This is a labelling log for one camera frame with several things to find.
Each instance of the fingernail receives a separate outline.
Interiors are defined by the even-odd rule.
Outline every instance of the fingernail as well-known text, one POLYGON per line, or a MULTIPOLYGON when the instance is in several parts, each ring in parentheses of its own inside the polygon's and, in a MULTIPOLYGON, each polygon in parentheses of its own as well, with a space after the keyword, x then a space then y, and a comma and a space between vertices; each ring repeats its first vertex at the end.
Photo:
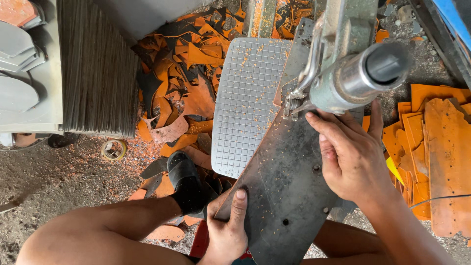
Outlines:
POLYGON ((235 195, 237 196, 238 199, 245 199, 245 191, 244 190, 238 190, 235 195))

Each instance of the right hand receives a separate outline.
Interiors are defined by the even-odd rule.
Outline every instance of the right hand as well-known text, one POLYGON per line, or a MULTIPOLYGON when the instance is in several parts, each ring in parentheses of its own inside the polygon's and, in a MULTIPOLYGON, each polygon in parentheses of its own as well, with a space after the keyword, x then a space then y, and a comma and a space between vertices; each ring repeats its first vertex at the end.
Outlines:
POLYGON ((327 185, 342 199, 359 206, 396 192, 380 146, 383 120, 378 99, 371 108, 368 133, 349 112, 338 117, 319 109, 320 117, 306 114, 309 124, 320 133, 327 185))

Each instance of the tape roll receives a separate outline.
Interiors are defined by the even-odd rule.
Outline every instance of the tape roll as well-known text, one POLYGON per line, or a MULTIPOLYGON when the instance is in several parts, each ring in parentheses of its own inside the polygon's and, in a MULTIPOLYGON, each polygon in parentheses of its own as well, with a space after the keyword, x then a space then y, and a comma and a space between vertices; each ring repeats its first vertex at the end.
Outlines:
POLYGON ((116 161, 116 160, 122 159, 125 153, 126 153, 126 144, 121 140, 109 140, 101 146, 101 154, 103 155, 105 159, 110 160, 110 161, 116 161), (113 146, 113 143, 115 142, 117 142, 121 146, 121 149, 122 149, 121 152, 111 150, 111 147, 113 146))

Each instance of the metal grid cutting board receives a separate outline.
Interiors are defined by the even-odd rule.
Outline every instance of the metal grid cutting board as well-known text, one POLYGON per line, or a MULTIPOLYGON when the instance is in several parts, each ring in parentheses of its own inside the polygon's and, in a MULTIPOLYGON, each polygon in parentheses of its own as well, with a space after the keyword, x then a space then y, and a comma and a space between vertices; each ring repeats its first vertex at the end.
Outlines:
POLYGON ((215 172, 238 178, 274 120, 275 92, 291 41, 237 38, 227 50, 212 132, 215 172))

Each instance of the finger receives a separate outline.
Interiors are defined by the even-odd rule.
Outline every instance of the finger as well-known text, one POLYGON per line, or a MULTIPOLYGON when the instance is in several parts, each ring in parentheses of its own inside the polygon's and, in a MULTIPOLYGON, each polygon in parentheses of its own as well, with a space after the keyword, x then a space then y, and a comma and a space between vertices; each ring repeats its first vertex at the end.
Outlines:
POLYGON ((219 207, 226 200, 230 192, 231 190, 227 190, 226 192, 221 194, 217 199, 215 199, 214 201, 208 204, 208 220, 214 219, 216 213, 218 212, 219 207))
POLYGON ((342 175, 342 170, 337 159, 337 152, 325 135, 319 135, 319 146, 322 154, 322 173, 324 177, 336 177, 342 175))
POLYGON ((312 128, 329 140, 338 153, 348 152, 349 149, 353 148, 350 138, 334 123, 324 121, 312 112, 306 114, 306 120, 312 128))
POLYGON ((350 113, 350 111, 346 111, 344 115, 338 116, 337 117, 340 121, 343 122, 348 128, 350 128, 352 131, 365 136, 366 132, 363 129, 363 127, 358 123, 353 115, 350 113))
POLYGON ((247 211, 247 192, 239 189, 232 199, 231 217, 228 225, 235 229, 244 229, 245 212, 247 211))
POLYGON ((344 133, 347 135, 350 139, 355 139, 356 134, 355 132, 348 128, 343 122, 341 122, 334 114, 325 112, 321 109, 317 109, 317 112, 319 113, 319 116, 328 122, 334 123, 337 125, 344 133))
POLYGON ((378 143, 381 143, 383 127, 384 122, 382 120, 381 101, 379 99, 375 99, 371 103, 371 122, 368 134, 378 143))

